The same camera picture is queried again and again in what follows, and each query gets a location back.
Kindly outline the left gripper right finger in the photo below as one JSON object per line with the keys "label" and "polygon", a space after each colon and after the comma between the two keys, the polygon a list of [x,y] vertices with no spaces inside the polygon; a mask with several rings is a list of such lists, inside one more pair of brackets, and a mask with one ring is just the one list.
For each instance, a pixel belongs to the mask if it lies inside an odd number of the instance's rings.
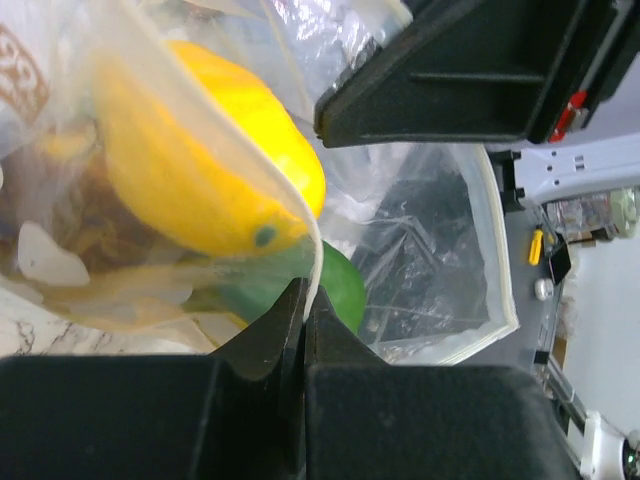
{"label": "left gripper right finger", "polygon": [[574,479],[552,407],[507,366],[392,366],[319,293],[305,325],[311,479]]}

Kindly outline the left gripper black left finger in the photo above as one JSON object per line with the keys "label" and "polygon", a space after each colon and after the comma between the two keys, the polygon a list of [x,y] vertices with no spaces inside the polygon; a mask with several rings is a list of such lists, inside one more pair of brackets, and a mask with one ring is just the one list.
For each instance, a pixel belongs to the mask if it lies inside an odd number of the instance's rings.
{"label": "left gripper black left finger", "polygon": [[301,478],[306,287],[209,355],[4,358],[2,477]]}

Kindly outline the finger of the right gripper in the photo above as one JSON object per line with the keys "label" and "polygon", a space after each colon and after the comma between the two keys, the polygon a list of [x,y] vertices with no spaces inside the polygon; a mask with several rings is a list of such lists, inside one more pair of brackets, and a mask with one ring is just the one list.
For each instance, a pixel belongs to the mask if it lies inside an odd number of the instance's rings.
{"label": "finger of the right gripper", "polygon": [[412,1],[414,19],[316,105],[329,148],[545,140],[585,1]]}

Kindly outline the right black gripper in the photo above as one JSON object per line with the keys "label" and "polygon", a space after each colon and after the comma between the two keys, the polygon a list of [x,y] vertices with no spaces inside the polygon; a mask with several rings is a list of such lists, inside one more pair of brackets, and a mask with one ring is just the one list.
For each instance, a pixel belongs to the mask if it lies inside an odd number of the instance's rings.
{"label": "right black gripper", "polygon": [[582,1],[570,39],[527,140],[557,143],[585,129],[611,99],[639,52],[637,1]]}

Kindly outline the clear zip top bag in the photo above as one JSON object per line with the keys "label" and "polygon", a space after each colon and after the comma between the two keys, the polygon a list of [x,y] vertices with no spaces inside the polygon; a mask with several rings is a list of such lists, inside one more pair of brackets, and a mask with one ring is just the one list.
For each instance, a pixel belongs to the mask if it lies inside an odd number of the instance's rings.
{"label": "clear zip top bag", "polygon": [[212,352],[289,282],[391,363],[518,328],[477,144],[331,150],[398,1],[5,1],[1,352]]}

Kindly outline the dark red apple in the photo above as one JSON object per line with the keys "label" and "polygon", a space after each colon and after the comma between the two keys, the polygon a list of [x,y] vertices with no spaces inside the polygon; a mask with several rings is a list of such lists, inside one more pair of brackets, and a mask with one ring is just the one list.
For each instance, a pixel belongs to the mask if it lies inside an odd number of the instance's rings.
{"label": "dark red apple", "polygon": [[96,124],[50,130],[1,161],[1,268],[17,270],[23,223],[42,227],[91,274],[144,263],[159,235],[122,204],[106,171]]}

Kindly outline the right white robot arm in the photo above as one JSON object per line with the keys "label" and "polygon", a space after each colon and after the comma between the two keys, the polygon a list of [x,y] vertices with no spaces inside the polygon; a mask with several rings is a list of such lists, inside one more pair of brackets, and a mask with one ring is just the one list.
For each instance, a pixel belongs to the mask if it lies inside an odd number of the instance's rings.
{"label": "right white robot arm", "polygon": [[329,148],[493,145],[513,204],[639,181],[635,1],[411,1],[412,21],[315,109]]}

